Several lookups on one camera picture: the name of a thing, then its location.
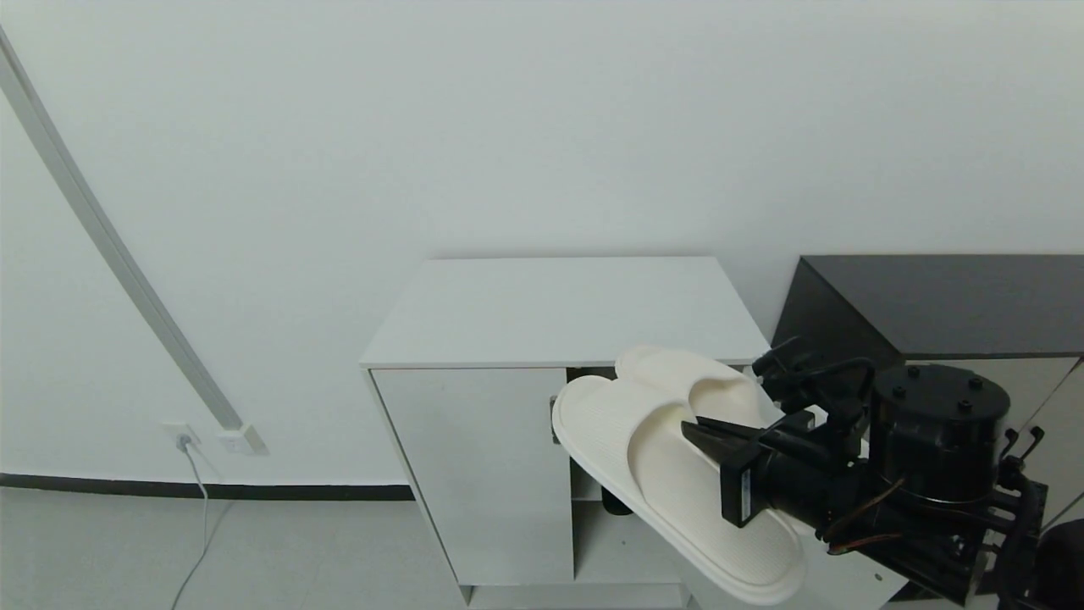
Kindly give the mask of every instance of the electrical outlet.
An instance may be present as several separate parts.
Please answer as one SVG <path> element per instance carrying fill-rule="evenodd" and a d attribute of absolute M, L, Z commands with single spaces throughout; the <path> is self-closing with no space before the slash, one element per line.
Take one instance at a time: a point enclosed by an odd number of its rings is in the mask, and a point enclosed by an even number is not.
<path fill-rule="evenodd" d="M 180 437 L 181 434 L 186 434 L 189 439 L 192 439 L 193 445 L 199 444 L 199 438 L 196 437 L 196 433 L 192 430 L 192 427 L 189 426 L 188 424 L 164 421 L 162 423 L 162 429 L 166 431 L 166 434 L 169 434 L 169 438 L 173 441 L 173 443 L 177 443 L 178 437 Z"/>
<path fill-rule="evenodd" d="M 263 444 L 263 440 L 260 436 L 256 433 L 256 429 L 253 428 L 251 424 L 246 424 L 241 427 L 241 430 L 225 430 L 218 433 L 218 440 L 225 447 L 225 451 L 231 454 L 242 454 L 246 456 L 266 456 L 268 455 L 267 445 Z"/>

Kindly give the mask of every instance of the white wall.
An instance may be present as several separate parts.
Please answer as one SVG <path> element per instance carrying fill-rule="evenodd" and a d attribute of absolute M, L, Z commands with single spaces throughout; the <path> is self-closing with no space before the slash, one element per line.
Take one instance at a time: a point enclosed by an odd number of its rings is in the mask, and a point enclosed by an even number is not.
<path fill-rule="evenodd" d="M 0 17 L 268 442 L 207 449 L 232 482 L 402 480 L 354 362 L 429 256 L 710 252 L 771 333 L 800 252 L 1084 247 L 1079 3 L 7 0 Z M 206 445 L 214 421 L 4 126 L 3 470 L 182 478 L 156 423 Z"/>

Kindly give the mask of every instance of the robotic arm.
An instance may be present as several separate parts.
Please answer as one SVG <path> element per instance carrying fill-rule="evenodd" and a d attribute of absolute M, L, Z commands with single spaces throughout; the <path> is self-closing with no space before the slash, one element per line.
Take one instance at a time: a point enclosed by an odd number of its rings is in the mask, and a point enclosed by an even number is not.
<path fill-rule="evenodd" d="M 682 427 L 720 465 L 724 519 L 744 527 L 764 508 L 783 510 L 815 528 L 829 554 L 862 553 L 960 606 L 994 556 L 1001 608 L 1047 608 L 1033 590 L 1046 485 L 1023 475 L 1043 430 L 1030 431 L 1020 457 L 1008 455 L 1019 434 L 1003 430 L 1002 388 L 939 365 L 825 364 L 801 339 L 753 373 L 780 420 Z M 812 405 L 828 415 L 820 427 Z M 988 544 L 991 532 L 1004 542 Z"/>

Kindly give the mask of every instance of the cabinet handle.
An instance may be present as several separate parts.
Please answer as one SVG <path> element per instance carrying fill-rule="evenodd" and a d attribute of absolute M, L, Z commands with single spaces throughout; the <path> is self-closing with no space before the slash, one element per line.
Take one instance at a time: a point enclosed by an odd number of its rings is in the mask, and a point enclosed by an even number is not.
<path fill-rule="evenodd" d="M 550 397 L 550 436 L 553 437 L 553 444 L 559 445 L 560 441 L 557 440 L 557 433 L 553 430 L 553 406 L 557 404 L 557 397 Z"/>

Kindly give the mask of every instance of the power cord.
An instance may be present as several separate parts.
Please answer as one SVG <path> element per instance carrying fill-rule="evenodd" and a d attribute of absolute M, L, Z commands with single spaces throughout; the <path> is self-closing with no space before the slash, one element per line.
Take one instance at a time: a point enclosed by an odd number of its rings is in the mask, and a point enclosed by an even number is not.
<path fill-rule="evenodd" d="M 196 470 L 196 463 L 192 459 L 192 454 L 189 453 L 189 445 L 192 444 L 192 438 L 188 434 L 180 434 L 177 437 L 177 449 L 184 454 L 184 457 L 189 458 L 189 464 L 192 466 L 192 475 L 196 477 L 196 485 L 199 485 L 199 491 L 204 495 L 204 537 L 203 537 L 203 550 L 199 551 L 199 559 L 196 559 L 192 570 L 189 570 L 189 575 L 184 576 L 184 582 L 181 583 L 181 588 L 177 589 L 177 596 L 173 597 L 173 605 L 169 607 L 169 610 L 177 610 L 177 602 L 181 600 L 181 594 L 184 593 L 184 587 L 192 580 L 192 574 L 196 573 L 196 568 L 203 562 L 203 558 L 207 555 L 207 547 L 210 546 L 210 540 L 207 537 L 207 502 L 210 499 L 207 496 L 207 488 L 204 488 L 203 480 L 199 479 L 199 471 Z M 215 532 L 211 532 L 211 537 L 215 537 Z"/>

